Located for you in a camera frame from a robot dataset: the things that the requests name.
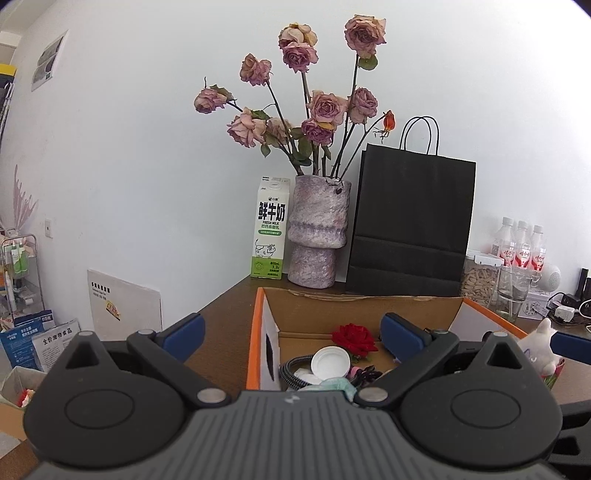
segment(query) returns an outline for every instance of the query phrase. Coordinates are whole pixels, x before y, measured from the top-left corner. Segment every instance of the textured purple vase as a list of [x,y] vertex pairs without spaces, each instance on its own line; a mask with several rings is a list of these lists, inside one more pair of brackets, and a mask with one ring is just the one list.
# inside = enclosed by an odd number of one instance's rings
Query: textured purple vase
[[295,178],[287,237],[295,243],[289,281],[308,288],[335,283],[335,249],[347,243],[351,182],[317,175]]

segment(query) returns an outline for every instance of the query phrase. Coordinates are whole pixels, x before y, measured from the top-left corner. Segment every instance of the red rose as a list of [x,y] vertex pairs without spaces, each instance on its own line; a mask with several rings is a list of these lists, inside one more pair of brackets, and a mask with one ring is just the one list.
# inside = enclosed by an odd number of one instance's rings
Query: red rose
[[332,341],[354,356],[365,358],[370,352],[377,352],[374,337],[361,325],[341,325],[332,333]]

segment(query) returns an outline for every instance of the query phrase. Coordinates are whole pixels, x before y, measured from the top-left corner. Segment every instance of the black paper bag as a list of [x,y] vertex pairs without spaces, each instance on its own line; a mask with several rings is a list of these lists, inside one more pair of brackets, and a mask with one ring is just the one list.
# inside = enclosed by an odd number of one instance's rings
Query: black paper bag
[[[419,120],[428,124],[427,118],[411,119],[410,127]],[[410,131],[407,125],[401,147]],[[367,146],[359,173],[348,292],[459,295],[476,163],[438,156],[439,127],[437,134],[435,155],[406,151],[405,145]]]

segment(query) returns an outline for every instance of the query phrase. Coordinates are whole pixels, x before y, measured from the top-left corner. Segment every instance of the silver bolt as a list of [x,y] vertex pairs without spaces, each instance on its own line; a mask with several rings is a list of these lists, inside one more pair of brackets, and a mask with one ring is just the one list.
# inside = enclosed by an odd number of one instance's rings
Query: silver bolt
[[359,398],[371,403],[378,403],[388,398],[388,392],[379,387],[366,387],[359,391]]
[[197,399],[203,403],[220,403],[226,399],[226,392],[219,388],[204,388],[197,394]]

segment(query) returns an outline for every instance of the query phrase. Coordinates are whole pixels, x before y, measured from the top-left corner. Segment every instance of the white container lid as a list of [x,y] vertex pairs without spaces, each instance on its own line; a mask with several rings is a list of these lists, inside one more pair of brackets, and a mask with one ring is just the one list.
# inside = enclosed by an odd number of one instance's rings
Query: white container lid
[[312,373],[321,380],[344,377],[351,368],[351,359],[339,346],[325,346],[316,352],[311,363]]
[[491,267],[500,267],[505,261],[491,254],[484,254],[477,250],[467,250],[466,258],[472,260],[476,265],[490,265]]

